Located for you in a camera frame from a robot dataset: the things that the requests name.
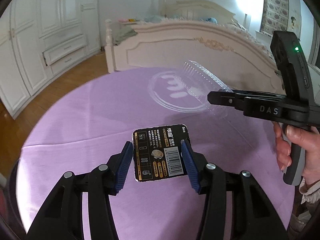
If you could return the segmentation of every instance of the white wardrobe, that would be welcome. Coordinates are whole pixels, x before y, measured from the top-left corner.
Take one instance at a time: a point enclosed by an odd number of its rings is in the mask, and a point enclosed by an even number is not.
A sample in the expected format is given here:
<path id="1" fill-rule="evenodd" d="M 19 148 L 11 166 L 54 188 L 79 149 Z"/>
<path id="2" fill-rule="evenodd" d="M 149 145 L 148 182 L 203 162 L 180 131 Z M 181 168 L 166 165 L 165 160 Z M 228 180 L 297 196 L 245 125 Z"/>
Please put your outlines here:
<path id="1" fill-rule="evenodd" d="M 97 0 L 13 0 L 0 18 L 0 98 L 15 118 L 99 51 Z"/>

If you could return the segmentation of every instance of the coin battery image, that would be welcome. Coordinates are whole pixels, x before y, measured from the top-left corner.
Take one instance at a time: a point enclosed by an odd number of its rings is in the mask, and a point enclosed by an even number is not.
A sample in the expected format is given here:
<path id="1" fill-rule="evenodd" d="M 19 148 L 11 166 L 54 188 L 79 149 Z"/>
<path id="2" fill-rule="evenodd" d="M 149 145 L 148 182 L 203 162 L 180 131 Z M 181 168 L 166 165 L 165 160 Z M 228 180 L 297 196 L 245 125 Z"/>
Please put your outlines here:
<path id="1" fill-rule="evenodd" d="M 161 159 L 164 156 L 163 152 L 160 150 L 153 150 L 151 154 L 156 159 Z"/>

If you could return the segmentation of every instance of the barcode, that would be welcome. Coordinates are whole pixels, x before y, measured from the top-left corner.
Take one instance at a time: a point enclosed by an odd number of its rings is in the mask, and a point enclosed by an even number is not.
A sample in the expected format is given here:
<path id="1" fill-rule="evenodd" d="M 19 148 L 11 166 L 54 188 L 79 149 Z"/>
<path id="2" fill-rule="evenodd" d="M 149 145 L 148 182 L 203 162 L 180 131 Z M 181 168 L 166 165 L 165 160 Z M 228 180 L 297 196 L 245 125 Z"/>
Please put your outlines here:
<path id="1" fill-rule="evenodd" d="M 169 176 L 183 174 L 178 147 L 164 148 L 164 155 L 167 161 Z"/>

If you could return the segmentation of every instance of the fingernail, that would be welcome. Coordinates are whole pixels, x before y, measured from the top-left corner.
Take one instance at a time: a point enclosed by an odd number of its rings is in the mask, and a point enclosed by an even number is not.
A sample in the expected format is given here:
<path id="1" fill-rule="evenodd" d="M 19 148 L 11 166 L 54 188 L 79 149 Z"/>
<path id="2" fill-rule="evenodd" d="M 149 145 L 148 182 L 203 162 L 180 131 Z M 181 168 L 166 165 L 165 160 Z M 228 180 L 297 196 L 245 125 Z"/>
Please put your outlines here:
<path id="1" fill-rule="evenodd" d="M 295 132 L 295 129 L 291 125 L 288 125 L 287 128 L 285 129 L 285 134 L 286 134 L 287 137 L 288 136 L 289 137 L 294 136 L 294 132 Z"/>

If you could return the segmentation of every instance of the drawer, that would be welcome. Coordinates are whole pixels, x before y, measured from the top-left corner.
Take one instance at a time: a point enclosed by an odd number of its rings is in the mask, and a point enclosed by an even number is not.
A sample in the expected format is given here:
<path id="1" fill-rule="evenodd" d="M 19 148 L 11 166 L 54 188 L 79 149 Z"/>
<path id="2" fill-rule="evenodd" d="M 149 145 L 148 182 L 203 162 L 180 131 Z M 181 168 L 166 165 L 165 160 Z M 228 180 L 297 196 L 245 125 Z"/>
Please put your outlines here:
<path id="1" fill-rule="evenodd" d="M 44 38 L 42 38 L 44 43 L 44 50 L 50 49 L 62 42 L 70 40 L 76 36 L 82 35 L 81 25 L 73 25 L 71 27 L 60 30 L 59 32 L 50 34 Z"/>
<path id="2" fill-rule="evenodd" d="M 44 57 L 48 65 L 51 65 L 63 58 L 64 56 L 76 51 L 82 47 L 86 46 L 86 41 L 84 35 L 75 37 L 69 41 L 65 41 L 58 46 L 53 47 L 44 52 Z"/>
<path id="3" fill-rule="evenodd" d="M 67 67 L 69 67 L 70 65 L 72 65 L 73 63 L 77 62 L 78 60 L 84 57 L 85 57 L 84 48 L 79 49 L 67 55 L 66 57 L 58 60 L 56 63 L 51 65 L 53 74 L 54 75 L 58 74 L 62 70 L 66 69 Z"/>

